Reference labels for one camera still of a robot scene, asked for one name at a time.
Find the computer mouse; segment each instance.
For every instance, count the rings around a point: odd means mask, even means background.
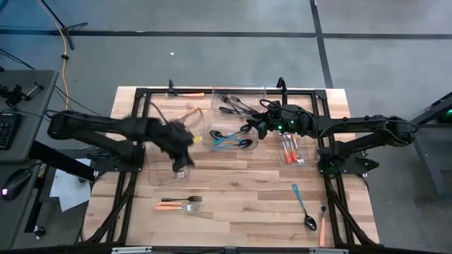
[[[12,173],[1,187],[1,196],[4,200],[13,200],[19,196],[31,177],[31,170],[18,169]]]

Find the desk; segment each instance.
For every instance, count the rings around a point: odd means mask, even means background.
[[[128,116],[133,106],[136,87],[119,87],[112,109],[113,118]],[[344,90],[326,90],[331,117],[350,116]],[[280,99],[267,95],[266,99]],[[167,119],[187,112],[187,103],[210,110],[210,95],[202,98],[169,98],[153,95],[151,101]],[[289,104],[298,104],[312,110],[311,100],[304,95],[290,95]],[[150,109],[150,116],[157,116]],[[121,140],[120,135],[110,137]],[[348,141],[354,134],[335,136]],[[314,144],[308,144],[314,152]],[[309,231],[303,225],[304,213],[292,192],[297,183],[308,213],[320,224],[320,204],[325,197],[323,179],[316,165],[308,167],[281,167],[275,134],[268,133],[255,150],[212,153],[202,144],[190,147],[196,167],[187,179],[168,186],[152,186],[149,176],[154,170],[167,167],[159,163],[152,149],[146,150],[145,165],[138,175],[130,218],[127,245],[150,246],[260,246],[260,247],[315,247],[319,245],[319,230]],[[112,208],[118,173],[107,172],[94,185],[85,217],[84,234],[91,236]],[[378,242],[369,194],[362,179],[343,176],[350,213],[368,234]],[[154,212],[153,205],[160,198],[203,196],[201,212],[186,214]],[[119,216],[117,227],[121,224]],[[333,246],[331,224],[326,215],[326,245]],[[341,236],[343,219],[338,212]]]

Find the clear plastic container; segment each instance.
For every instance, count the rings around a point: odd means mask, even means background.
[[[246,119],[237,117],[236,114],[222,114],[213,110],[204,114],[203,144],[210,147],[210,151],[219,150],[251,150],[257,147],[257,130],[249,128],[247,132],[239,132],[246,125]],[[242,147],[239,144],[249,142],[249,146]]]
[[[308,136],[277,132],[278,164],[280,166],[307,166],[319,162],[317,140]]]
[[[224,114],[250,117],[265,111],[259,104],[265,96],[266,87],[261,84],[214,86],[212,109]]]
[[[203,114],[200,111],[193,112],[186,118],[177,117],[180,121],[184,121],[186,128],[195,137],[195,143],[189,147],[189,154],[193,151],[203,149],[201,137],[204,129]],[[149,173],[148,181],[152,186],[183,186],[188,181],[190,167],[184,167],[179,172],[172,171],[173,160],[166,152],[162,152],[159,147],[153,143],[146,143],[145,165],[149,165],[147,169]]]

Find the yellow cable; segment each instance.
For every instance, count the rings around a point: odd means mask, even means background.
[[[61,35],[61,38],[63,39],[63,43],[64,43],[64,56],[67,56],[68,54],[68,47],[66,45],[66,40],[64,39],[64,35],[63,32],[61,31],[61,28],[58,26],[57,21],[55,20],[54,16],[51,15],[51,13],[47,10],[47,8],[45,8],[45,6],[42,4],[42,2],[40,0],[36,0],[37,3],[39,5],[41,5],[41,7],[44,9],[45,13],[47,13],[47,15],[52,19],[52,21],[54,22],[59,34]],[[61,77],[63,78],[63,84],[64,84],[64,89],[66,90],[66,110],[68,110],[68,106],[69,106],[69,90],[68,90],[68,84],[66,83],[66,62],[67,59],[63,59],[63,71],[61,74]]]

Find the teal spoon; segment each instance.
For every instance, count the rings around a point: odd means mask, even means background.
[[[309,229],[311,229],[312,231],[316,231],[317,230],[317,223],[314,220],[314,218],[309,216],[308,212],[306,212],[306,208],[304,208],[303,200],[302,200],[301,195],[299,194],[298,186],[297,186],[296,183],[292,184],[292,189],[294,190],[295,194],[297,195],[298,201],[302,205],[302,208],[304,210],[304,214],[305,214],[305,216],[304,216],[304,224]]]

